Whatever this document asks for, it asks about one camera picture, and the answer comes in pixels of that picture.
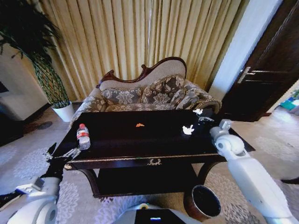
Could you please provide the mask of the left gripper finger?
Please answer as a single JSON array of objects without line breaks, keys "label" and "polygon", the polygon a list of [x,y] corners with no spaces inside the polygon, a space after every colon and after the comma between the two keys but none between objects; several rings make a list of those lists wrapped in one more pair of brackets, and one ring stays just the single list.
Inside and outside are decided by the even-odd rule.
[{"label": "left gripper finger", "polygon": [[73,148],[67,153],[65,153],[62,157],[69,158],[70,160],[76,158],[81,153],[80,148]]},{"label": "left gripper finger", "polygon": [[56,150],[57,143],[55,142],[46,152],[46,160],[51,160],[53,158],[53,154]]}]

